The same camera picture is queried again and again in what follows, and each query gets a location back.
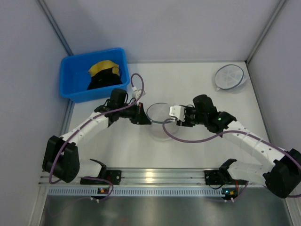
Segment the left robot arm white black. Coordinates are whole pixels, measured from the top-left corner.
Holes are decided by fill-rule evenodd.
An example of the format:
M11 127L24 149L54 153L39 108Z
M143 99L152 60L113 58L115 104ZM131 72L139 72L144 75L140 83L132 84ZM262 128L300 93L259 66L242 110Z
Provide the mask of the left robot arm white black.
M72 182L76 178L104 179L106 165L80 153L80 148L107 129L119 118L129 119L135 125L150 125L142 103L126 103L128 94L123 89L114 89L105 104L97 107L91 115L70 132L48 142L42 168L58 181Z

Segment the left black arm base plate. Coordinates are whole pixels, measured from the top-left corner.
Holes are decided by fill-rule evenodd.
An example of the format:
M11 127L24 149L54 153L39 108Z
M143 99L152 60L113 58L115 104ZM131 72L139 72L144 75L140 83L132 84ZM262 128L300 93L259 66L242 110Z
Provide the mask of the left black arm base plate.
M120 170L102 169L98 178L108 180L113 185L119 185L121 182L121 174L122 174L122 171L120 171ZM103 181L81 179L80 184L81 185L104 185L107 183L103 182Z

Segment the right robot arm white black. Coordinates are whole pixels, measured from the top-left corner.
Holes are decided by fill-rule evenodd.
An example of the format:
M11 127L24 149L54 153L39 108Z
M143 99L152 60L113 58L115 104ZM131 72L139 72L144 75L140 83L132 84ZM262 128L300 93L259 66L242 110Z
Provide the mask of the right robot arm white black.
M225 183L232 180L254 182L266 186L277 197L290 197L301 182L299 151L286 151L256 136L233 115L218 111L207 95L195 97L193 104L170 107L169 115L178 126L203 125L214 137L234 143L259 162L249 164L236 159L227 160L218 170Z

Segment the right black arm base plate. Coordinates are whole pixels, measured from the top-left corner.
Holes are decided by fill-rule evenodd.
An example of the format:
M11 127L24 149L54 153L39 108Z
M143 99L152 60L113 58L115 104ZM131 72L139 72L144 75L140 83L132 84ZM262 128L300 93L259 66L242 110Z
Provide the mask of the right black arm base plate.
M204 171L205 183L214 185L245 185L245 180L233 179L225 169L209 169Z

